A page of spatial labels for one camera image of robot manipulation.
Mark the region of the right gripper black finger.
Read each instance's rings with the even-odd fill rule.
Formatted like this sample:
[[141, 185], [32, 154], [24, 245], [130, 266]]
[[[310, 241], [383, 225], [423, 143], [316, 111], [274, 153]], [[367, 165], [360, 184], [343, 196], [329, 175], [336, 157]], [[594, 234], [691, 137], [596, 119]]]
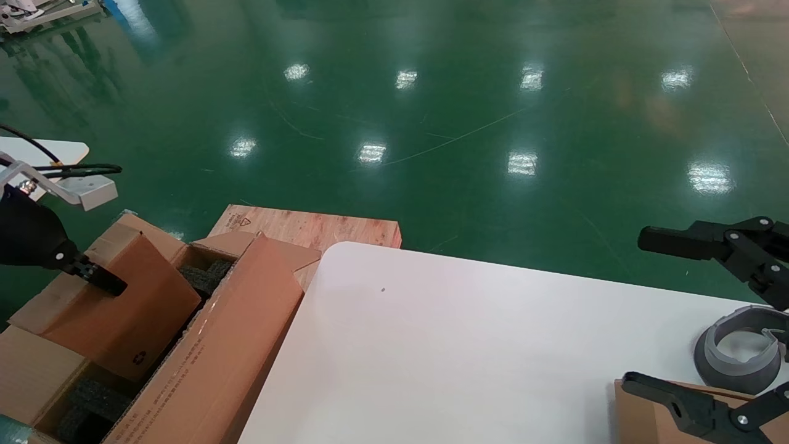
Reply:
[[690, 260], [715, 260], [767, 305], [788, 308], [788, 225], [766, 216], [737, 224], [696, 220], [685, 230], [646, 226], [639, 249]]
[[622, 443], [786, 443], [787, 383], [756, 397], [629, 371], [621, 379]]

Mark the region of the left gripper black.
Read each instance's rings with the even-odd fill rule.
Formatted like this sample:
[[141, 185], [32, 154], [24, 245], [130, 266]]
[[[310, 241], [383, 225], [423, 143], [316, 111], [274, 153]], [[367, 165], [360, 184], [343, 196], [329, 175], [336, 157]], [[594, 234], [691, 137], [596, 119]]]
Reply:
[[128, 287], [102, 265], [81, 258], [60, 218], [11, 185], [4, 186], [1, 200], [1, 264], [62, 271], [74, 265], [76, 276], [110, 296]]

